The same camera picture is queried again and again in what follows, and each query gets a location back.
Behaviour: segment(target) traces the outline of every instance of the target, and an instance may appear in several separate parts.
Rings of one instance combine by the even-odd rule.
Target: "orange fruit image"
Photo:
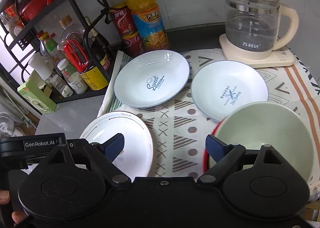
[[[151,45],[155,45],[158,43],[159,36],[158,33],[152,33],[151,36],[149,37],[149,43]]]
[[[158,36],[159,36],[159,42],[163,42],[165,40],[165,34],[163,33],[162,30],[158,31]]]

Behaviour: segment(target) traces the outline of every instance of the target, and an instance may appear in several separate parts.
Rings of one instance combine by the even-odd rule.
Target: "kettle handle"
[[[279,49],[285,46],[286,44],[288,44],[291,41],[291,39],[293,39],[299,26],[299,16],[295,9],[289,7],[286,4],[281,3],[279,7],[279,14],[289,17],[290,25],[287,33],[281,39],[278,39],[275,42],[275,44],[272,47],[272,50]]]

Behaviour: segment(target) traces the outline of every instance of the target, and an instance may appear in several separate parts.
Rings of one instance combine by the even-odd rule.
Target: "screw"
[[[116,184],[120,184],[128,181],[128,177],[126,175],[115,175],[112,178],[112,181],[115,182]]]
[[[160,185],[169,185],[169,182],[166,180],[160,181]]]
[[[200,177],[200,180],[203,183],[212,183],[216,181],[216,178],[213,175],[203,175]]]

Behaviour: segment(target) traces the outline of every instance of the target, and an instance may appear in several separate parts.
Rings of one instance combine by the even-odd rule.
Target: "gray countertop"
[[[205,25],[167,32],[171,49],[186,52],[198,49],[220,48],[219,36],[225,25]],[[59,103],[55,112],[41,116],[36,135],[64,132],[67,139],[78,139],[92,122],[102,105],[104,95]]]

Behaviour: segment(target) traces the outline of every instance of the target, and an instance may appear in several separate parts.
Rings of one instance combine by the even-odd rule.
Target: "red can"
[[[123,36],[122,39],[128,51],[127,55],[131,57],[136,57],[144,53],[143,41],[138,31],[135,31],[132,34]]]
[[[113,23],[116,26],[120,36],[131,34],[137,30],[131,16],[131,10],[126,6],[125,3],[113,6],[113,8],[123,8],[121,10],[110,10]]]

